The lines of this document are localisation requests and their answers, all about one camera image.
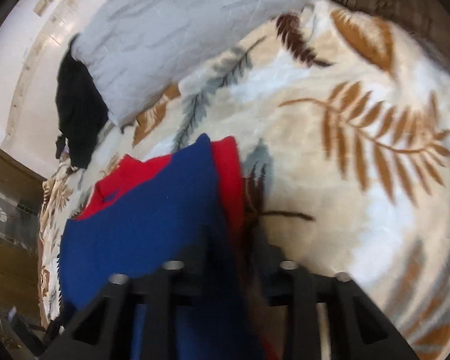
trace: floral blanket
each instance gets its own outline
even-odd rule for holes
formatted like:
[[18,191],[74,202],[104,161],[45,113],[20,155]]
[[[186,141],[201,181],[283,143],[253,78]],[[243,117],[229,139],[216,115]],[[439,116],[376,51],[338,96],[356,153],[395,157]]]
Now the floral blanket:
[[[398,26],[328,0],[258,27],[123,134],[106,126],[86,171],[60,164],[41,214],[45,325],[65,222],[96,181],[202,133],[238,142],[246,227],[315,273],[349,272],[422,360],[449,353],[450,77]],[[257,325],[279,351],[280,328]]]

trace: white wall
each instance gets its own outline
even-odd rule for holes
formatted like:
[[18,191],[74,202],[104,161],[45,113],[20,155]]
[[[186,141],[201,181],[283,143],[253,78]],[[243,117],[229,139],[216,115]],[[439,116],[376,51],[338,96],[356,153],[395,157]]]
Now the white wall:
[[56,74],[68,41],[106,0],[20,0],[0,28],[0,148],[49,177],[58,165]]

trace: white pillow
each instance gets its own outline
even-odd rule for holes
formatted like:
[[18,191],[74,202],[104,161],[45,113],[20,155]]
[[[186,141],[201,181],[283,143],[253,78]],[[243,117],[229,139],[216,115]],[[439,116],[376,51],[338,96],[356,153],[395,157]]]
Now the white pillow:
[[108,0],[72,54],[88,67],[121,127],[154,94],[242,39],[270,17],[309,0]]

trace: silver screw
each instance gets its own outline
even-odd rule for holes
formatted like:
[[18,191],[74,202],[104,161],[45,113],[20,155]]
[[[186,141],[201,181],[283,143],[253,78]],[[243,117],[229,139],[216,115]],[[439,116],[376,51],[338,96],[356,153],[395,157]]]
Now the silver screw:
[[297,269],[299,265],[292,261],[291,259],[286,259],[285,261],[282,261],[280,263],[280,268],[286,270],[286,271],[293,271],[294,269]]
[[123,285],[128,282],[128,276],[126,274],[113,274],[108,279],[112,284],[120,284]]
[[176,259],[162,264],[163,269],[166,269],[167,271],[179,271],[180,269],[183,269],[184,266],[185,264],[183,264],[183,261],[178,261]]
[[342,283],[346,283],[347,281],[350,281],[350,275],[347,272],[339,272],[335,275],[338,281],[341,281]]

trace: black cloth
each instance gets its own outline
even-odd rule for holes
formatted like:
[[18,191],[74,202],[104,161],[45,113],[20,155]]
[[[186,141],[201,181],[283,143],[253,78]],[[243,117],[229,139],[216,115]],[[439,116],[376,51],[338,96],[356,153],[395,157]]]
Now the black cloth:
[[56,157],[60,157],[67,138],[71,165],[87,168],[98,133],[108,121],[108,109],[87,66],[72,57],[71,46],[75,39],[76,36],[60,63],[57,77],[55,103],[62,135],[56,141]]

